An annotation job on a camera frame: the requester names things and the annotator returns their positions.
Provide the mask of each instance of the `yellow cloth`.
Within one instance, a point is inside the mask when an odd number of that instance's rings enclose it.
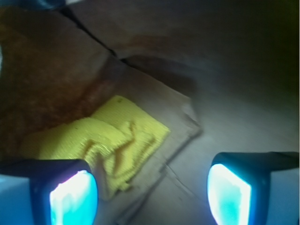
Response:
[[[27,158],[85,159],[110,199],[161,145],[169,129],[128,99],[115,96],[90,118],[27,136],[21,152]],[[103,178],[97,177],[105,171]]]

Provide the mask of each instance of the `crumpled yellow fabric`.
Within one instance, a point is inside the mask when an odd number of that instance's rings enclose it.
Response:
[[[108,200],[129,187],[169,132],[136,104],[115,96],[89,118],[27,136],[21,153],[37,159],[85,159],[100,183],[100,196]]]

